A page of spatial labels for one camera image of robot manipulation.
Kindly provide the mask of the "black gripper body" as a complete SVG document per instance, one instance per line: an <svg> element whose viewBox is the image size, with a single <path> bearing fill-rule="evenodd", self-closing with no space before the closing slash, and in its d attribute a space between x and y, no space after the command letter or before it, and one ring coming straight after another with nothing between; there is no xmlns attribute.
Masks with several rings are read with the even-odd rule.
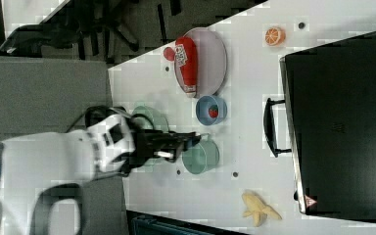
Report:
<svg viewBox="0 0 376 235"><path fill-rule="evenodd" d="M165 159L175 163L190 142L189 133L141 130L132 134L135 150L125 154L123 175L143 166L149 159Z"/></svg>

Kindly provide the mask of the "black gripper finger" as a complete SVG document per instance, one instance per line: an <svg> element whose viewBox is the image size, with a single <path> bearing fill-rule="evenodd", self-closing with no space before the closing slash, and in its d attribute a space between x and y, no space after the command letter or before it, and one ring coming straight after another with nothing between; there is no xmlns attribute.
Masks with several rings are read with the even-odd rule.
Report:
<svg viewBox="0 0 376 235"><path fill-rule="evenodd" d="M195 146L202 139L202 136L196 132L177 133L176 136L185 146Z"/></svg>

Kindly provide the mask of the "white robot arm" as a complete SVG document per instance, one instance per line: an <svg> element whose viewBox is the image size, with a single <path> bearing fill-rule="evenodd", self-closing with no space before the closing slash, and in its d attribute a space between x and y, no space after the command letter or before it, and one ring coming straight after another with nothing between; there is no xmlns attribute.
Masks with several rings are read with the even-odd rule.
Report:
<svg viewBox="0 0 376 235"><path fill-rule="evenodd" d="M196 132L145 129L112 108L84 129L19 136L0 143L0 235L82 235L83 186L128 176L150 159L174 163Z"/></svg>

